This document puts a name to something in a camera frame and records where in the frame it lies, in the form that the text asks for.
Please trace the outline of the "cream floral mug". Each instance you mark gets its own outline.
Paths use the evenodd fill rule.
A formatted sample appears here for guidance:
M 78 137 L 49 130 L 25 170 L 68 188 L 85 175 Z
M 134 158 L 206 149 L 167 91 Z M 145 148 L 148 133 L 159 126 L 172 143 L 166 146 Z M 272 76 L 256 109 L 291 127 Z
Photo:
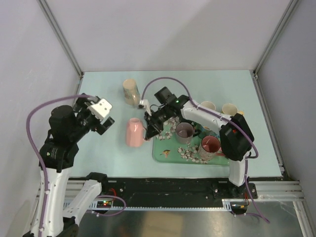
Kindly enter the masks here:
M 137 107 L 140 101 L 140 93 L 134 79 L 126 79 L 123 84 L 125 102 L 128 105 Z

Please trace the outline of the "yellow mug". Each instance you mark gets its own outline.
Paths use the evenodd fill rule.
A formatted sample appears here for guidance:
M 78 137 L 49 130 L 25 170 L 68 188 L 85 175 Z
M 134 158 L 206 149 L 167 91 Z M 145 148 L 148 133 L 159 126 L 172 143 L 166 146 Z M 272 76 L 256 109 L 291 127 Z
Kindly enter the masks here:
M 234 116 L 236 114 L 244 115 L 243 111 L 240 111 L 236 105 L 231 103 L 226 103 L 222 106 L 222 113 L 230 116 Z

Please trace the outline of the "light pink mug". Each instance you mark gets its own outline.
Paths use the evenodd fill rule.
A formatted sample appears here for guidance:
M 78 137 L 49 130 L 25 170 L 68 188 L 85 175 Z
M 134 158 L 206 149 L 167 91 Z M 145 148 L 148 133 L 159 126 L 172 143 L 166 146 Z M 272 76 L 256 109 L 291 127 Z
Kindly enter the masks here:
M 126 145 L 133 148 L 141 147 L 146 141 L 143 137 L 143 133 L 145 130 L 146 129 L 140 119 L 130 118 L 126 124 Z

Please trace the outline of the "mauve mug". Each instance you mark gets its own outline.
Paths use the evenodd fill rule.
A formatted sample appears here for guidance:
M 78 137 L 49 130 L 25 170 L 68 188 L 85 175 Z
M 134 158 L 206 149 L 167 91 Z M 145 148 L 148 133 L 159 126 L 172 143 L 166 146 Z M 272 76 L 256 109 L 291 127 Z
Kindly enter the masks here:
M 198 136 L 201 131 L 199 129 L 195 129 L 190 123 L 181 122 L 176 126 L 176 140 L 180 144 L 189 144 L 192 139 Z

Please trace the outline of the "light green mug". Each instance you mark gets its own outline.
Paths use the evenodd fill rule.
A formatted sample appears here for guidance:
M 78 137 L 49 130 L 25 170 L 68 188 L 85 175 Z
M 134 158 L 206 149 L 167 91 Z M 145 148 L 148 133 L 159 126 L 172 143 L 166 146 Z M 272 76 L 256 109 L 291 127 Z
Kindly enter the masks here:
M 216 111 L 216 106 L 210 101 L 201 102 L 198 108 L 203 111 Z

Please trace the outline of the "dark green mug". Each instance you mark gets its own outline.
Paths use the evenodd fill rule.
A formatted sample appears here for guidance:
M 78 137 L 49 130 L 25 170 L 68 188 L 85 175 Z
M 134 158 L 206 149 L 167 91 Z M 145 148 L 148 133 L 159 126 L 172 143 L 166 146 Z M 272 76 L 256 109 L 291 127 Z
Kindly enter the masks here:
M 194 129 L 200 129 L 201 125 L 195 121 L 192 120 L 187 120 L 187 119 L 183 119 L 182 122 L 186 122 L 189 123 L 190 125 L 192 125 L 194 127 Z

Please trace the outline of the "blue floral mug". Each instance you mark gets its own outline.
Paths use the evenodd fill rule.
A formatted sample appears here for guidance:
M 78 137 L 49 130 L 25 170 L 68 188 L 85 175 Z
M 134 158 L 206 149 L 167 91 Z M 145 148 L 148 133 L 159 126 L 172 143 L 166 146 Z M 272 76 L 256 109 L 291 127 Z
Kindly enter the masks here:
M 198 137 L 200 139 L 204 138 L 205 136 L 214 136 L 216 138 L 220 138 L 220 136 L 218 134 L 216 134 L 214 131 L 212 131 L 211 129 L 209 129 L 206 126 L 199 126 L 198 130 L 200 130 L 200 134 L 198 135 Z

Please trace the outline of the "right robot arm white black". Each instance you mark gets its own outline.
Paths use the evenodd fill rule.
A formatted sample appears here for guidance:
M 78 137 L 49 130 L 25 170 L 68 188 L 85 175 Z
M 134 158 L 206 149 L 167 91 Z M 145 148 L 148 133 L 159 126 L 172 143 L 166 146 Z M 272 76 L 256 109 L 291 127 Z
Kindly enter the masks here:
M 243 115 L 229 116 L 210 110 L 195 102 L 189 93 L 177 97 L 167 87 L 163 87 L 155 94 L 162 105 L 156 111 L 150 109 L 150 104 L 144 96 L 142 94 L 139 106 L 145 108 L 146 140 L 159 135 L 164 129 L 164 122 L 171 117 L 190 120 L 210 128 L 220 136 L 222 152 L 230 160 L 229 194 L 234 198 L 245 194 L 244 160 L 246 154 L 255 147 L 254 136 Z

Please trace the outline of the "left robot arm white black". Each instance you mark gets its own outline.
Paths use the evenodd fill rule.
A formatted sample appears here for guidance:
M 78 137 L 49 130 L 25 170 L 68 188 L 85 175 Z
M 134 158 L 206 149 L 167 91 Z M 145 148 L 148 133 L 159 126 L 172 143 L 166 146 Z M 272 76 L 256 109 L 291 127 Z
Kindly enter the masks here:
M 109 193 L 107 175 L 91 172 L 70 205 L 65 208 L 65 194 L 78 142 L 90 131 L 103 135 L 113 124 L 112 105 L 104 98 L 86 94 L 75 96 L 73 106 L 62 105 L 51 111 L 50 129 L 44 145 L 37 149 L 30 133 L 30 120 L 39 109 L 61 101 L 45 102 L 27 117 L 26 129 L 33 150 L 39 158 L 39 204 L 26 237 L 75 237 L 79 224 L 93 200 Z

